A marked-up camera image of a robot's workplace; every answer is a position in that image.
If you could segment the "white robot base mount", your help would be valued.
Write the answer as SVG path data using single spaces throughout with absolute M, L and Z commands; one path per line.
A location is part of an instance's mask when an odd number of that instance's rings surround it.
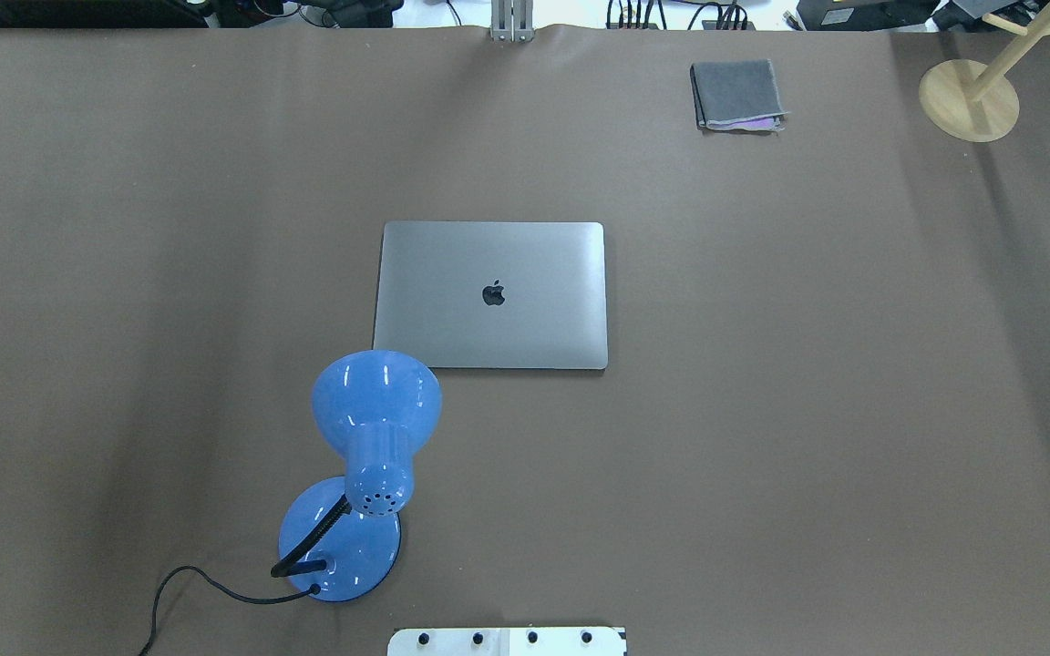
M 628 655 L 624 628 L 609 626 L 408 628 L 387 655 Z

